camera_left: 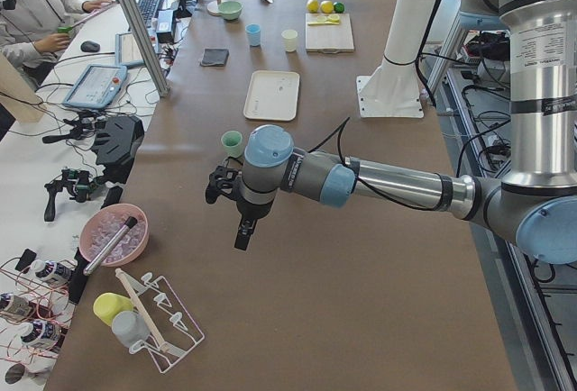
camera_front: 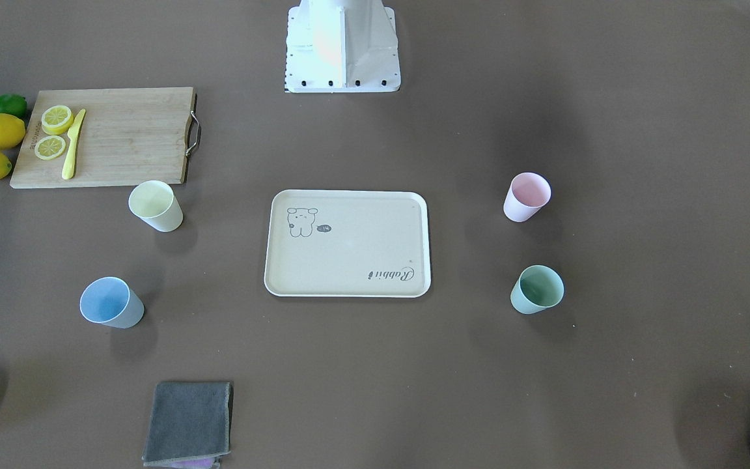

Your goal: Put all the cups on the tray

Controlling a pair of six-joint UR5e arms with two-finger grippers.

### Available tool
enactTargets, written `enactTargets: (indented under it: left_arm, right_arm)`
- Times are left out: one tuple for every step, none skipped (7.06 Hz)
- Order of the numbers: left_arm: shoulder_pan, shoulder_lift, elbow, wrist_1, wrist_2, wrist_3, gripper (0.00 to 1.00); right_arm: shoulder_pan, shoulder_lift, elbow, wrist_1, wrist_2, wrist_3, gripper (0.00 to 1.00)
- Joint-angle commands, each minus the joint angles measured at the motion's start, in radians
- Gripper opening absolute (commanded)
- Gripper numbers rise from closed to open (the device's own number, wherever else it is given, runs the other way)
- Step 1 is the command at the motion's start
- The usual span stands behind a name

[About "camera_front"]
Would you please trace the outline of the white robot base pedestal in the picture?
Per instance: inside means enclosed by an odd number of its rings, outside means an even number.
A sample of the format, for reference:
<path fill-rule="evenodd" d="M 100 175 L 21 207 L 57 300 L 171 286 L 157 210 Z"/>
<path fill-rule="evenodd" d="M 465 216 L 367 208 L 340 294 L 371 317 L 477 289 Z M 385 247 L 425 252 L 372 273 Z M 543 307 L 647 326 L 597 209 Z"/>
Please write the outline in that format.
<path fill-rule="evenodd" d="M 383 2 L 301 1 L 288 10 L 286 92 L 395 92 L 401 83 L 395 12 Z"/>

